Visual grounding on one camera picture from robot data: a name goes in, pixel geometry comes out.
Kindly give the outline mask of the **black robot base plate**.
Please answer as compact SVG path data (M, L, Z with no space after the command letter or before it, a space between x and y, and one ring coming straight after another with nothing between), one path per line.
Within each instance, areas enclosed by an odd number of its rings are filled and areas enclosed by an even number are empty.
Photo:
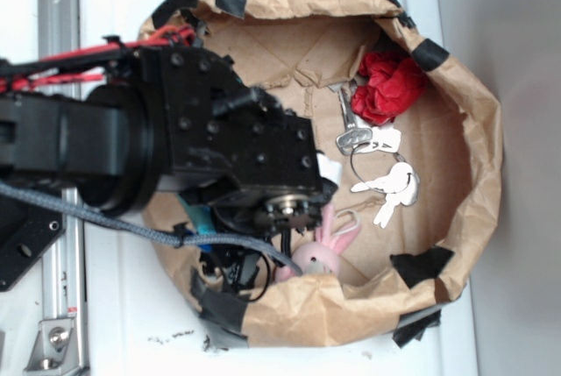
M65 230L61 213L1 196L1 292L13 289Z

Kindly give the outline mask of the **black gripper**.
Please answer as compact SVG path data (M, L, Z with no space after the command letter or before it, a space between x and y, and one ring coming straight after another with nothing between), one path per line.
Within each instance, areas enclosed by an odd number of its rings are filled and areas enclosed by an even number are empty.
M309 119L245 86L228 60L203 48L145 48L139 65L165 120L159 191L252 236L321 223L336 186L320 174Z

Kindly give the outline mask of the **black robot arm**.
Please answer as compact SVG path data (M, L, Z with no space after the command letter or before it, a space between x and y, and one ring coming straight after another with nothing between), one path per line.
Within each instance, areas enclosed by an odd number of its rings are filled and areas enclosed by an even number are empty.
M317 227L339 179L307 118L188 46L2 65L1 177L109 216L172 192L249 235Z

